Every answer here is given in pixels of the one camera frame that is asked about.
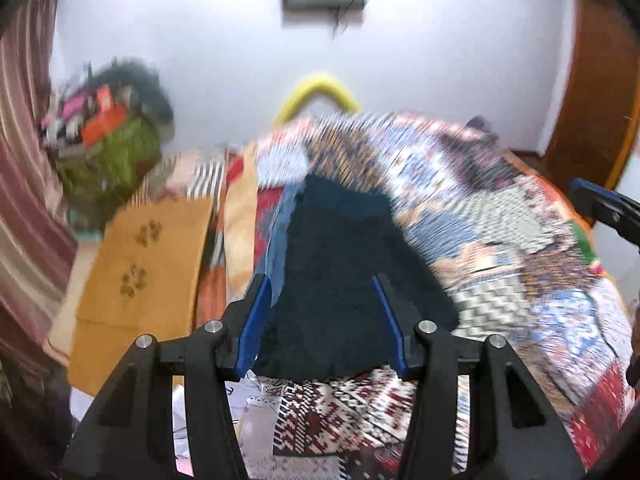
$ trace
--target striped curtain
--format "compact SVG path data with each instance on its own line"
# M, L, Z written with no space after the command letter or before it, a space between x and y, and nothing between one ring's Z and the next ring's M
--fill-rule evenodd
M0 38L0 308L39 346L76 250L63 226L62 186L36 128L49 96L56 3L27 0Z
M0 138L34 195L59 222L66 204L41 149L38 122L49 102L49 58L58 0L26 0L0 38Z

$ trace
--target patchwork bedspread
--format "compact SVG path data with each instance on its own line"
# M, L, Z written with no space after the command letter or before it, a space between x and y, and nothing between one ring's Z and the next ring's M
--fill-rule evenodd
M594 463L634 403L623 377L631 330L588 229L550 184L490 134L411 113L297 120L251 150L254 188L242 189L256 196L240 202L255 214L254 264L269 251L283 186L313 173L384 192L406 240L454 298L455 333L503 334L585 467ZM228 204L238 200L229 189ZM228 276L244 272L231 263L242 258L229 257L249 250L241 235L225 223ZM327 383L263 378L262 396L248 399L238 426L250 477L391 480L414 393L388 367ZM454 471L466 466L468 414L460 378Z

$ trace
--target black printed symbol on cardboard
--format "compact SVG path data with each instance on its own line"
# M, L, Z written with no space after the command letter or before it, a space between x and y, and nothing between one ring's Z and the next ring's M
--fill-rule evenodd
M146 269L132 265L131 268L122 275L122 282L120 284L121 295L133 298L136 295L136 291L142 290L145 287Z
M150 220L149 224L145 224L140 227L140 230L134 237L134 240L143 247L147 247L149 244L149 238L151 238L152 241L157 242L160 239L161 232L162 224L155 220Z

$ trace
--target wooden door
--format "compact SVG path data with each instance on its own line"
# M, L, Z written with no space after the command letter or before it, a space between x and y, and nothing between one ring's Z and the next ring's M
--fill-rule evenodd
M543 163L566 192L580 177L613 189L638 127L636 37L609 0L577 0L574 58Z

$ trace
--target green bag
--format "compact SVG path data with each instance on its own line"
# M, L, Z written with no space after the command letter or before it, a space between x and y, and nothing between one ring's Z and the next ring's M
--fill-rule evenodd
M141 116L127 119L82 155L57 158L56 170L74 213L71 225L102 229L159 159L156 130Z

